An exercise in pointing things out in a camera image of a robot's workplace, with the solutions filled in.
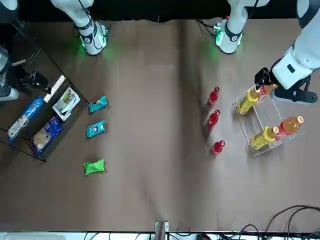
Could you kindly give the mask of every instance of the orange juice bottle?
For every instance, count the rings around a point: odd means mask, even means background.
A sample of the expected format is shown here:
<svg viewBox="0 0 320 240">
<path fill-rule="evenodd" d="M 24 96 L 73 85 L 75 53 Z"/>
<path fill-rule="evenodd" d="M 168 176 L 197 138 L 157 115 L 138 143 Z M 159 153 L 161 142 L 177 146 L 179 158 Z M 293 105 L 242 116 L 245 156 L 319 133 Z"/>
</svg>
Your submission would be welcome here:
<svg viewBox="0 0 320 240">
<path fill-rule="evenodd" d="M 299 129 L 301 124 L 304 123 L 303 116 L 290 116 L 279 125 L 279 135 L 276 136 L 275 140 L 278 141 L 285 136 L 289 136 L 291 134 L 296 133 Z"/>
</svg>

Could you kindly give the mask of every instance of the blue snack bag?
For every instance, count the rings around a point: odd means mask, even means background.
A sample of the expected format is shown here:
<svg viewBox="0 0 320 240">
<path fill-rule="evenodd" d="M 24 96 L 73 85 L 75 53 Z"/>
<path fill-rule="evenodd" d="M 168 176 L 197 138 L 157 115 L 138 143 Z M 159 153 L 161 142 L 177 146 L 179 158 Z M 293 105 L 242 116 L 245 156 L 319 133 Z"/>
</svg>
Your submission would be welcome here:
<svg viewBox="0 0 320 240">
<path fill-rule="evenodd" d="M 21 116 L 11 125 L 7 134 L 8 140 L 12 141 L 18 133 L 24 128 L 29 120 L 36 114 L 36 112 L 42 106 L 43 99 L 41 96 L 38 96 L 21 114 Z"/>
<path fill-rule="evenodd" d="M 105 131 L 104 127 L 105 121 L 99 121 L 93 125 L 90 125 L 86 128 L 86 137 L 92 138 L 100 133 L 103 133 Z"/>
<path fill-rule="evenodd" d="M 32 138 L 32 150 L 35 155 L 40 155 L 62 130 L 58 117 L 52 117 Z"/>
<path fill-rule="evenodd" d="M 95 111 L 104 108 L 105 106 L 107 106 L 107 98 L 106 96 L 102 96 L 100 97 L 100 99 L 98 101 L 96 101 L 95 103 L 90 103 L 89 104 L 89 113 L 92 114 Z"/>
</svg>

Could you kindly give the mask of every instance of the yellow bottle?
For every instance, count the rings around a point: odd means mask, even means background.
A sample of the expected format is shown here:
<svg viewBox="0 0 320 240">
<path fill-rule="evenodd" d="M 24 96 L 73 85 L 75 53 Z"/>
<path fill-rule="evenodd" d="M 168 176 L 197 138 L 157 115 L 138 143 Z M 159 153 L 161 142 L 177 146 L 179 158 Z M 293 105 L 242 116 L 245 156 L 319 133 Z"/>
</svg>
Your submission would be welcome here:
<svg viewBox="0 0 320 240">
<path fill-rule="evenodd" d="M 256 90 L 256 87 L 251 88 L 245 93 L 245 96 L 236 106 L 239 114 L 245 115 L 253 104 L 259 100 L 260 88 Z"/>
<path fill-rule="evenodd" d="M 254 135 L 250 140 L 250 146 L 254 149 L 260 149 L 264 145 L 272 143 L 275 141 L 275 137 L 279 134 L 278 127 L 269 127 L 266 126 L 261 132 L 257 135 Z"/>
</svg>

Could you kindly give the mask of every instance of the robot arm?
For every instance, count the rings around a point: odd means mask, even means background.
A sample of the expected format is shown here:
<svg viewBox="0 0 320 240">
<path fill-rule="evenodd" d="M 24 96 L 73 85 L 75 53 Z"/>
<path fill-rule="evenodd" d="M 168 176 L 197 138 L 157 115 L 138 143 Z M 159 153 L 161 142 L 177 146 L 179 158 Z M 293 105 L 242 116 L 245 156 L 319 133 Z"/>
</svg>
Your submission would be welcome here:
<svg viewBox="0 0 320 240">
<path fill-rule="evenodd" d="M 51 0 L 52 4 L 65 12 L 80 33 L 82 45 L 89 55 L 97 55 L 107 45 L 109 30 L 98 21 L 94 21 L 86 9 L 94 0 Z"/>
<path fill-rule="evenodd" d="M 308 87 L 311 74 L 320 68 L 320 0 L 298 0 L 297 14 L 302 28 L 300 35 L 271 71 L 263 68 L 254 82 L 257 87 L 278 84 L 272 92 L 278 99 L 311 104 L 318 100 L 317 94 L 308 91 Z"/>
<path fill-rule="evenodd" d="M 262 7 L 269 0 L 228 0 L 231 12 L 229 19 L 221 23 L 220 38 L 216 45 L 226 54 L 232 54 L 240 44 L 241 36 L 248 20 L 246 7 Z"/>
</svg>

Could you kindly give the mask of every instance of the red bottle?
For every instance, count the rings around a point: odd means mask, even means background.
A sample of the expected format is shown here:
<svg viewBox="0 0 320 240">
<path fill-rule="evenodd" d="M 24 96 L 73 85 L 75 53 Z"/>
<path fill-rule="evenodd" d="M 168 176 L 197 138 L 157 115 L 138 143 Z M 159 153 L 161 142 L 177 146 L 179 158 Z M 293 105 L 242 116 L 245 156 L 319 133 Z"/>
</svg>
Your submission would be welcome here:
<svg viewBox="0 0 320 240">
<path fill-rule="evenodd" d="M 218 155 L 219 153 L 221 153 L 224 149 L 224 146 L 226 145 L 225 141 L 221 140 L 221 141 L 217 141 L 212 149 L 211 149 L 211 154 L 213 156 Z"/>
<path fill-rule="evenodd" d="M 217 124 L 219 119 L 220 111 L 215 110 L 214 113 L 212 113 L 208 119 L 208 122 L 206 123 L 206 129 L 208 131 L 211 131 L 212 128 Z"/>
<path fill-rule="evenodd" d="M 216 101 L 218 100 L 219 90 L 220 90 L 219 87 L 216 86 L 214 88 L 213 92 L 210 93 L 208 101 L 206 102 L 206 104 L 204 106 L 207 111 L 210 111 L 214 107 Z"/>
</svg>

